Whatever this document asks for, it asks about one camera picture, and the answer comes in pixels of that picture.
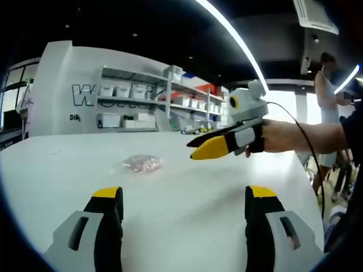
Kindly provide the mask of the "person's right hand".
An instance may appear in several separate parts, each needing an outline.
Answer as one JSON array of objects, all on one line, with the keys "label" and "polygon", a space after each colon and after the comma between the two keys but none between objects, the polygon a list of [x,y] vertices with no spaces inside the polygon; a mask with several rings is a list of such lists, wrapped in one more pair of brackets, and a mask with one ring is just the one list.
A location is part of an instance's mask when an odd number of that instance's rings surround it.
[{"label": "person's right hand", "polygon": [[271,120],[263,120],[257,128],[258,137],[246,147],[245,157],[249,158],[254,153],[275,152],[277,150],[276,131]]}]

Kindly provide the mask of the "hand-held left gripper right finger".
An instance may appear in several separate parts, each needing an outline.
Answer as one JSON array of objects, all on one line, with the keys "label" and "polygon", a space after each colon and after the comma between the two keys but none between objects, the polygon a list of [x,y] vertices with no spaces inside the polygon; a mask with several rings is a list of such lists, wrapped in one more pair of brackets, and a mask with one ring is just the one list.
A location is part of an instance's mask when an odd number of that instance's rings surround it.
[{"label": "hand-held left gripper right finger", "polygon": [[323,259],[313,230],[272,190],[246,187],[246,271],[312,271]]}]

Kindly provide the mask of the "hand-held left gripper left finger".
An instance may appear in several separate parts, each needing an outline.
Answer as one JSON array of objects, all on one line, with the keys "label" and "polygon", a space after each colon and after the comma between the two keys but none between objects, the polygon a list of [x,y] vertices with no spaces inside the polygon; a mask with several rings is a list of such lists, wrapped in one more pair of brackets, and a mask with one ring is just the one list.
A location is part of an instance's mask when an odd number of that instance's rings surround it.
[{"label": "hand-held left gripper left finger", "polygon": [[53,233],[45,260],[55,271],[122,271],[123,189],[96,191]]}]

